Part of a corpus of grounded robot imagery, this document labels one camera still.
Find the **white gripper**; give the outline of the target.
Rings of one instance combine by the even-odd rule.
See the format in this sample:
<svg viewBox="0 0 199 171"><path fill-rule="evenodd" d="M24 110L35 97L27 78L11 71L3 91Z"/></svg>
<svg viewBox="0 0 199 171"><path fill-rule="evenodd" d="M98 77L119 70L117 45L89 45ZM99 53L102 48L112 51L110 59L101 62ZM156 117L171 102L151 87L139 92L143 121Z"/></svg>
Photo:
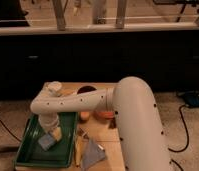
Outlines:
<svg viewBox="0 0 199 171"><path fill-rule="evenodd" d="M40 115L38 121L43 131L46 133L54 130L59 126L59 117L57 114Z"/></svg>

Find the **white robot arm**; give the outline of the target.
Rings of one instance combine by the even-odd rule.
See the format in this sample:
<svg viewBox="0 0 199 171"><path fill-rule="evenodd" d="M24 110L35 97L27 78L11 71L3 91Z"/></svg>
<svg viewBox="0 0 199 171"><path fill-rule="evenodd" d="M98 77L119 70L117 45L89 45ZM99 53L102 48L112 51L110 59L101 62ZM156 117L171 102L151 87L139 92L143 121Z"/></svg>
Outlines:
<svg viewBox="0 0 199 171"><path fill-rule="evenodd" d="M43 88L31 102L33 113L113 111L128 171L173 171L163 126L150 86L125 77L112 88L53 97Z"/></svg>

